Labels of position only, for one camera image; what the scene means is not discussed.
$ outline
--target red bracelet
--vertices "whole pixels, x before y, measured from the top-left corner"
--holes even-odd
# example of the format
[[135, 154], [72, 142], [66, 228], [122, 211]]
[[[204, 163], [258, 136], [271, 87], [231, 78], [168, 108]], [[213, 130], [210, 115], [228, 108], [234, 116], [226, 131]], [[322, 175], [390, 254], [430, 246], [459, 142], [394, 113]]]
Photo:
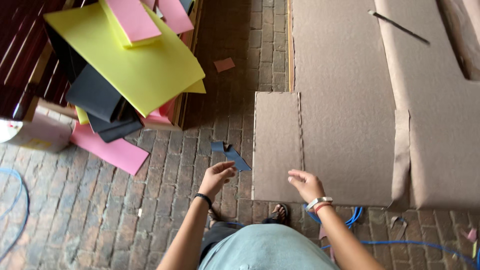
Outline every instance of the red bracelet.
[[330, 206], [331, 206], [332, 203], [331, 203], [331, 202], [327, 202], [327, 203], [324, 203], [324, 204], [321, 204], [321, 205], [317, 206], [317, 208], [315, 208], [315, 214], [318, 212], [318, 210], [320, 210], [320, 208], [322, 208], [322, 207], [324, 207], [324, 206], [326, 206], [326, 205], [330, 205]]

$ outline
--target hand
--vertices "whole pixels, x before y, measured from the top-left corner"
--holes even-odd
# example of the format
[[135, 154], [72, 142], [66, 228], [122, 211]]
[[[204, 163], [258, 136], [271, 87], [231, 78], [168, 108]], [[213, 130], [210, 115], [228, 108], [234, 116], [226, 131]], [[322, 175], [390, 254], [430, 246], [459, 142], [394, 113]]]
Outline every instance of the hand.
[[212, 202], [215, 195], [220, 191], [223, 184], [230, 182], [229, 177], [233, 177], [237, 168], [233, 167], [234, 161], [219, 162], [205, 171], [204, 179], [198, 189], [198, 193], [207, 196]]
[[325, 197], [322, 182], [315, 175], [298, 170], [288, 171], [288, 174], [291, 175], [288, 181], [296, 187], [307, 203], [311, 203], [316, 198]]

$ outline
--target brick floor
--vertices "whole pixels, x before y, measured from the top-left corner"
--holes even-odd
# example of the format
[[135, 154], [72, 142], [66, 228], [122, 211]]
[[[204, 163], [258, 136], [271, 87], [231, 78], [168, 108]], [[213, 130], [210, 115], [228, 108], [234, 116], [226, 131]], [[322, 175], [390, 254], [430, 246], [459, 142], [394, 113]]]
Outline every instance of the brick floor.
[[[0, 269], [155, 269], [175, 237], [205, 169], [225, 158], [210, 142], [233, 144], [252, 163], [255, 91], [285, 91], [285, 0], [204, 1], [196, 55], [204, 68], [206, 95], [189, 95], [185, 132], [148, 131], [127, 140], [152, 155], [135, 177], [70, 146], [58, 154], [0, 145], [0, 167], [17, 169], [28, 186], [30, 217]], [[231, 57], [236, 67], [218, 74], [213, 61]], [[69, 120], [50, 112], [63, 122]], [[0, 175], [1, 207], [18, 189]], [[226, 220], [260, 222], [274, 202], [251, 200], [252, 175], [241, 172], [216, 197]], [[0, 221], [0, 247], [15, 235], [22, 202]], [[319, 226], [290, 204], [291, 227], [319, 245]], [[138, 217], [138, 209], [143, 213]], [[350, 208], [338, 208], [347, 220]], [[353, 227], [361, 240], [394, 239], [399, 229], [387, 224], [401, 214], [404, 238], [428, 241], [471, 254], [461, 235], [480, 215], [451, 211], [364, 211]], [[463, 262], [433, 248], [415, 245], [368, 246], [387, 269], [466, 269]]]

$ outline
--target light blue shirt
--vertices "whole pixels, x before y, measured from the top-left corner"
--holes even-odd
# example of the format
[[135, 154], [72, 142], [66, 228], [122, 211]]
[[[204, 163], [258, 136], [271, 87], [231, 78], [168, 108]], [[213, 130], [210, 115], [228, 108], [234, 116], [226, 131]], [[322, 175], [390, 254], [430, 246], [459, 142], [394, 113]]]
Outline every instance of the light blue shirt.
[[338, 270], [308, 238], [279, 224], [242, 228], [214, 246], [199, 270]]

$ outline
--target black wristband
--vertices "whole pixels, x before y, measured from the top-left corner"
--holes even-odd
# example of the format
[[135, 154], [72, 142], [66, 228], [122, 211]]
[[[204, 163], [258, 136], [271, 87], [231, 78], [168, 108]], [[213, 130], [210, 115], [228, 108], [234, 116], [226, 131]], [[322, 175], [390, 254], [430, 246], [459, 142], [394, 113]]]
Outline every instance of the black wristband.
[[212, 201], [210, 200], [209, 197], [203, 195], [202, 193], [195, 194], [195, 197], [200, 197], [200, 198], [206, 200], [207, 203], [208, 203], [208, 209], [212, 209]]

